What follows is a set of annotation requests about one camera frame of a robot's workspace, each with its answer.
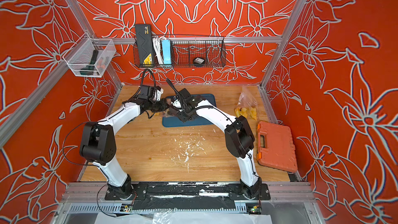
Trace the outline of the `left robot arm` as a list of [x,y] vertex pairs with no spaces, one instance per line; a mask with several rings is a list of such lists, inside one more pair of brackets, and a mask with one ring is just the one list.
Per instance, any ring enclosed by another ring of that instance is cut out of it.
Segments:
[[116,158],[115,134],[142,113],[148,118],[168,109],[163,89],[156,84],[152,70],[142,73],[138,90],[113,114],[97,122],[88,122],[83,129],[79,153],[97,167],[107,179],[108,190],[121,199],[133,194],[131,177]]

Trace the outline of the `clear resealable bag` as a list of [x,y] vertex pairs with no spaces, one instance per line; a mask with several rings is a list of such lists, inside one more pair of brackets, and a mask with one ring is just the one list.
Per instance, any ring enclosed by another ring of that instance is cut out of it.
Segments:
[[242,87],[237,107],[245,108],[247,111],[252,108],[256,110],[258,109],[258,102],[248,87]]
[[236,117],[243,116],[245,118],[251,118],[257,120],[257,109],[255,107],[237,107],[235,110]]

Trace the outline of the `black metal tongs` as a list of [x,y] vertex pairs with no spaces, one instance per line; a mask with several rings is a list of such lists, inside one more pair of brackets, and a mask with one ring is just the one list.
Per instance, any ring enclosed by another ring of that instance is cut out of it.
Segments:
[[170,108],[175,110],[182,110],[182,105],[179,99],[170,99]]

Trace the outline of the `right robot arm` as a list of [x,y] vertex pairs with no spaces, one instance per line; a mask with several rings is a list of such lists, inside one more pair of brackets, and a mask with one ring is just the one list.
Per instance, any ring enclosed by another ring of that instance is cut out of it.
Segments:
[[254,161],[255,136],[246,117],[229,115],[203,96],[192,95],[185,88],[178,91],[169,79],[166,81],[176,93],[170,105],[171,114],[182,122],[202,117],[223,131],[227,150],[237,159],[241,193],[248,199],[261,197],[262,179]]

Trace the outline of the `clear bag with yellow toys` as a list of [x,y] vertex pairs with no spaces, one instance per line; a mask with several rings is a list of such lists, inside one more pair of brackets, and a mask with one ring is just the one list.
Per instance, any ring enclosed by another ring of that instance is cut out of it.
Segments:
[[164,109],[164,111],[162,112],[162,116],[165,118],[172,117],[173,115],[171,113],[170,106],[173,106],[173,105],[172,105],[171,99],[162,98],[161,103],[163,104],[163,109]]

